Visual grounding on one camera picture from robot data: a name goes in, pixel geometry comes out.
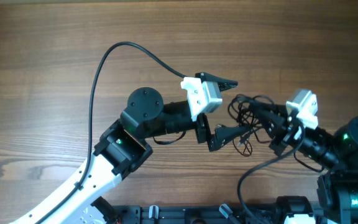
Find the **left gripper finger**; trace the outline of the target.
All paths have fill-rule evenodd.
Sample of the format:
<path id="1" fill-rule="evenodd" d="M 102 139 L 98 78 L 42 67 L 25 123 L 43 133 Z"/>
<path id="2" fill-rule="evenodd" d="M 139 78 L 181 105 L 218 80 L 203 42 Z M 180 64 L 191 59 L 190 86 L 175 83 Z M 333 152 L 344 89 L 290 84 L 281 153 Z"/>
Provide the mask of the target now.
<path id="1" fill-rule="evenodd" d="M 238 81 L 228 80 L 214 76 L 210 73 L 200 72 L 195 74 L 195 78 L 200 78 L 202 82 L 215 82 L 218 84 L 219 91 L 226 91 L 238 86 Z"/>
<path id="2" fill-rule="evenodd" d="M 216 128 L 213 134 L 213 149 L 220 149 L 235 138 L 242 136 L 249 131 L 249 126 Z"/>

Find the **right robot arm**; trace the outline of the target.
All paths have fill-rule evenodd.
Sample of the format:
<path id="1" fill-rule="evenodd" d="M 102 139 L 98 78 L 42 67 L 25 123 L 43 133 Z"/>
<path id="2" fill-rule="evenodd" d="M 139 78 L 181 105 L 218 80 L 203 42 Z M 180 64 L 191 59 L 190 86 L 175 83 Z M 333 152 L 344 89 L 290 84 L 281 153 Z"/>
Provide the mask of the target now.
<path id="1" fill-rule="evenodd" d="M 324 216 L 336 223 L 358 223 L 358 116 L 334 134 L 308 128 L 300 111 L 283 105 L 251 101 L 249 111 L 271 138 L 277 157 L 291 146 L 327 172 L 318 177 L 317 194 Z"/>

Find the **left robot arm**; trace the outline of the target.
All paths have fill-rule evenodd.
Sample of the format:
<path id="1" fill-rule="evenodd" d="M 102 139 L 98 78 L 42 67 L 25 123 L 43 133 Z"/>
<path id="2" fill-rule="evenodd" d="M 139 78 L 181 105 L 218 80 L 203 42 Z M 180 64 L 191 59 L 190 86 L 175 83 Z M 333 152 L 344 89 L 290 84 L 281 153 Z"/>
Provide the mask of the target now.
<path id="1" fill-rule="evenodd" d="M 149 158 L 152 148 L 147 138 L 195 130 L 197 142 L 207 143 L 213 152 L 247 131 L 247 128 L 223 126 L 212 133 L 206 117 L 221 106 L 221 92 L 237 85 L 234 80 L 197 73 L 181 82 L 187 99 L 169 104 L 165 104 L 161 94 L 153 88 L 136 89 L 119 119 L 101 135 L 90 159 L 16 222 L 116 223 L 119 217 L 102 195 Z"/>

